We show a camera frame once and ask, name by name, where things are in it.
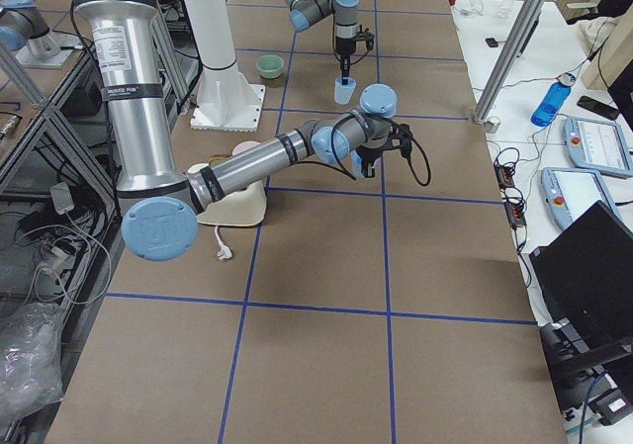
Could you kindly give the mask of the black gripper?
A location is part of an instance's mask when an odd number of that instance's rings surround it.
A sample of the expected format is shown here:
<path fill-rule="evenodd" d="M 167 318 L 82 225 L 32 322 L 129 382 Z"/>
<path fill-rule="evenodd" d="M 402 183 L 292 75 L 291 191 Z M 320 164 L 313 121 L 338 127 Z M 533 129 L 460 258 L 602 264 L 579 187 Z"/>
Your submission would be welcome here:
<path fill-rule="evenodd" d="M 358 43 L 365 44 L 363 56 L 366 56 L 374 48 L 374 35 L 369 31 L 361 31 L 350 38 L 334 37 L 334 53 L 339 60 L 340 84 L 343 86 L 349 84 L 351 56 Z"/>
<path fill-rule="evenodd" d="M 367 147 L 361 145 L 355 149 L 355 153 L 360 158 L 360 170 L 363 177 L 376 176 L 376 161 L 383 152 L 391 149 L 391 142 L 386 140 L 378 147 Z"/>

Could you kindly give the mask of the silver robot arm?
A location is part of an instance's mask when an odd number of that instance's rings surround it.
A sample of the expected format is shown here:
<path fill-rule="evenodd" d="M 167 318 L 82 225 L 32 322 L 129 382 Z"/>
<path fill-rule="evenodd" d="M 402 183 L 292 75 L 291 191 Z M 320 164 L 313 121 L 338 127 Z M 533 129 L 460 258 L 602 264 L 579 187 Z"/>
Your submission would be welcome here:
<path fill-rule="evenodd" d="M 226 0 L 184 0 L 203 73 L 193 124 L 250 131 L 258 126 L 265 89 L 238 69 Z M 396 92 L 372 84 L 356 108 L 335 120 L 311 120 L 245 152 L 193 173 L 173 160 L 170 127 L 154 52 L 157 0 L 72 0 L 91 26 L 102 98 L 114 127 L 123 172 L 117 194 L 122 235 L 136 256 L 166 261 L 188 251 L 208 205 L 277 171 L 316 156 L 351 157 L 365 178 L 392 146 Z"/>
<path fill-rule="evenodd" d="M 374 35 L 358 22 L 360 0 L 284 0 L 289 8 L 289 19 L 296 33 L 301 33 L 317 23 L 332 17 L 332 50 L 339 62 L 341 75 L 337 86 L 352 89 L 355 80 L 350 76 L 352 55 L 357 45 L 364 43 L 368 54 L 374 47 Z"/>

